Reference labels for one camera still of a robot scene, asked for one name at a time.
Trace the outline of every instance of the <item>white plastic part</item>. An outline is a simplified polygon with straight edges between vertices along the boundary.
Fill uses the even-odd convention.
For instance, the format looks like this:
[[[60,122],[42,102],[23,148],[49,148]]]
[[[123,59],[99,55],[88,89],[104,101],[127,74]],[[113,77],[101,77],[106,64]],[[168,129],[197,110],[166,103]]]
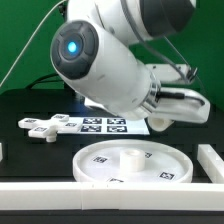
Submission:
[[[49,143],[55,142],[57,132],[77,133],[82,123],[70,122],[69,115],[56,114],[50,120],[40,120],[35,118],[24,118],[18,122],[20,128],[31,129],[28,134],[33,138],[46,138]]]
[[[182,82],[180,74],[168,64],[147,64],[146,67],[163,84]],[[176,67],[187,76],[190,69],[188,65],[176,64]]]
[[[173,121],[166,120],[162,118],[148,117],[147,119],[149,126],[158,132],[165,131],[170,125],[173,124]]]
[[[0,162],[3,159],[3,152],[2,152],[2,143],[0,143]]]
[[[139,172],[145,168],[145,152],[130,148],[120,152],[121,173]]]
[[[199,145],[197,159],[213,183],[224,184],[224,161],[211,145]]]
[[[0,210],[224,211],[221,184],[0,183]]]
[[[149,141],[99,142],[73,158],[73,175],[79,182],[189,183],[192,173],[192,162],[185,154]]]
[[[204,123],[208,120],[210,103],[201,94],[183,88],[161,88],[161,92],[182,93],[185,99],[161,98],[149,115],[166,120]]]

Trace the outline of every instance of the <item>cable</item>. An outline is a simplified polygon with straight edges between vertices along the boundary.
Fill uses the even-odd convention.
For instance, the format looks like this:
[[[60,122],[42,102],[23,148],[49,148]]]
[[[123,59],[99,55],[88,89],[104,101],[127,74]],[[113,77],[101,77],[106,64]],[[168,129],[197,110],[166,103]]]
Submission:
[[[201,106],[205,105],[205,102],[197,97],[194,96],[186,96],[184,93],[176,92],[176,93],[171,93],[171,92],[159,92],[157,93],[157,97],[160,98],[166,98],[166,99],[176,99],[176,100],[184,100],[184,99],[189,99],[189,100],[195,100],[198,101]]]
[[[49,79],[49,78],[53,78],[53,77],[59,77],[59,76],[56,73],[42,76],[42,77],[36,79],[35,81],[33,81],[32,83],[30,83],[28,86],[26,86],[26,89],[32,89],[32,87],[35,86],[36,83],[40,83],[41,81],[43,81],[45,79]]]
[[[53,83],[53,82],[63,82],[63,80],[46,80],[46,81],[39,81],[35,82],[33,84],[30,84],[26,87],[26,89],[32,89],[35,85],[37,84],[42,84],[42,83]]]
[[[131,26],[135,36],[137,37],[137,39],[139,40],[139,42],[154,56],[156,56],[157,58],[159,58],[160,60],[162,60],[163,62],[169,64],[174,70],[176,70],[181,78],[185,81],[186,84],[189,84],[189,80],[185,77],[185,74],[179,70],[179,68],[175,65],[174,62],[172,62],[169,58],[167,58],[166,56],[164,56],[163,54],[161,54],[160,52],[158,52],[157,50],[155,50],[153,47],[151,47],[150,45],[148,45],[143,38],[141,37],[141,35],[139,34],[137,27],[135,25],[135,22],[129,12],[128,6],[127,6],[127,2],[126,0],[120,0],[121,1],[121,5],[122,5],[122,9],[123,12],[125,14],[125,17],[129,23],[129,25]]]
[[[188,63],[188,61],[184,58],[184,56],[177,50],[177,48],[171,43],[171,41],[164,36],[164,40],[168,43],[168,45],[170,45],[170,47],[176,52],[176,54],[183,60],[183,62],[185,64],[187,64],[188,66],[190,66],[190,64]]]
[[[18,63],[18,61],[20,60],[20,58],[23,56],[24,52],[26,51],[26,49],[28,48],[29,44],[32,42],[33,38],[35,37],[35,35],[37,34],[37,32],[39,31],[39,29],[41,28],[41,26],[43,25],[43,23],[46,21],[46,19],[50,16],[50,14],[62,3],[66,2],[67,0],[63,0],[60,1],[59,3],[57,3],[55,6],[53,6],[53,8],[46,14],[46,16],[42,19],[42,21],[40,22],[40,24],[37,26],[37,28],[35,29],[35,31],[33,32],[33,34],[31,35],[30,39],[28,40],[28,42],[26,43],[26,45],[24,46],[23,50],[20,52],[20,54],[18,55],[18,57],[16,58],[16,60],[14,61],[13,65],[11,66],[11,68],[9,69],[9,71],[7,72],[7,74],[5,75],[4,79],[1,81],[0,83],[0,88],[3,86],[3,84],[5,83],[5,81],[7,80],[7,78],[9,77],[9,75],[11,74],[12,70],[14,69],[14,67],[16,66],[16,64]]]

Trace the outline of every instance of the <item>white edge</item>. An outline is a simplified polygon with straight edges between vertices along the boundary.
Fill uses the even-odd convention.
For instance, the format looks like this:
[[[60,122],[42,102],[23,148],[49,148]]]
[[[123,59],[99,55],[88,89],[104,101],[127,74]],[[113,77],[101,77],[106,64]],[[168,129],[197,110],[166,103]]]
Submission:
[[[224,211],[222,184],[1,183],[0,210]]]

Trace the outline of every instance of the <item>black cable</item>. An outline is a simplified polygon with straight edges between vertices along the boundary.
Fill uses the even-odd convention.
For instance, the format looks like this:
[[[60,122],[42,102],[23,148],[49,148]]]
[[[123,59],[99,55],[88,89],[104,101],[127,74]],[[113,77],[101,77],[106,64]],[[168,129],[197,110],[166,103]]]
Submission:
[[[201,104],[201,106],[205,105],[205,102],[202,99],[194,97],[194,96],[186,96],[184,93],[158,92],[156,96],[158,97],[158,99],[166,98],[166,99],[176,99],[176,100],[184,100],[184,99],[196,100]]]
[[[41,84],[41,83],[52,83],[52,82],[63,82],[63,80],[46,80],[46,81],[39,81],[39,82],[35,82],[33,83],[32,85],[30,84],[29,85],[29,88],[26,88],[26,89],[32,89],[35,85],[37,84]]]
[[[40,77],[38,79],[36,79],[35,81],[33,81],[31,84],[29,84],[28,86],[26,86],[26,89],[32,89],[33,86],[35,86],[36,84],[38,84],[39,82],[45,80],[45,79],[49,79],[49,78],[53,78],[53,77],[58,77],[58,74],[53,73],[53,74],[49,74],[49,75],[45,75],[43,77]]]
[[[141,37],[141,35],[139,34],[136,26],[135,26],[135,22],[129,12],[128,6],[127,6],[127,2],[126,0],[121,0],[121,5],[122,5],[122,9],[123,12],[125,14],[125,17],[129,23],[129,25],[131,26],[135,36],[137,37],[137,39],[139,40],[139,42],[155,57],[159,58],[161,61],[169,64],[174,70],[176,70],[181,78],[185,81],[186,84],[189,84],[189,80],[185,77],[184,73],[175,65],[174,62],[172,62],[169,58],[167,58],[166,56],[164,56],[163,54],[161,54],[160,52],[158,52],[157,50],[155,50],[153,47],[151,47],[150,45],[148,45],[143,38]]]

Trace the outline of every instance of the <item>black tabletop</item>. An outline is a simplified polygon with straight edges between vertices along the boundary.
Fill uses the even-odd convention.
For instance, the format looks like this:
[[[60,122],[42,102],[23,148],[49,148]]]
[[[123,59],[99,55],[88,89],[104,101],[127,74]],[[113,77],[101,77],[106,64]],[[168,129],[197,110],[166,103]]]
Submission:
[[[224,113],[215,106],[212,106],[209,120],[205,124],[176,122],[162,133],[150,130],[149,136],[58,135],[55,143],[46,143],[44,139],[29,138],[28,131],[18,127],[18,121],[23,118],[50,119],[57,113],[77,117],[112,116],[102,110],[87,109],[82,100],[70,90],[6,91],[0,96],[0,142],[3,144],[4,155],[0,163],[0,182],[74,181],[72,158],[75,153],[89,144],[112,139],[148,140],[181,150],[193,161],[194,183],[210,183],[197,161],[198,144],[211,144],[224,157]],[[0,215],[0,220],[11,220],[10,223],[17,223],[15,220],[18,218],[28,223],[31,220],[41,220],[41,217],[41,223],[61,223],[61,220],[66,220],[66,223],[74,220],[79,223],[89,223],[90,220],[97,223],[103,220],[106,223],[150,221],[167,224],[184,220],[184,223],[189,220],[189,223],[222,223],[221,220],[224,220],[223,213],[175,211],[20,211],[0,212]]]

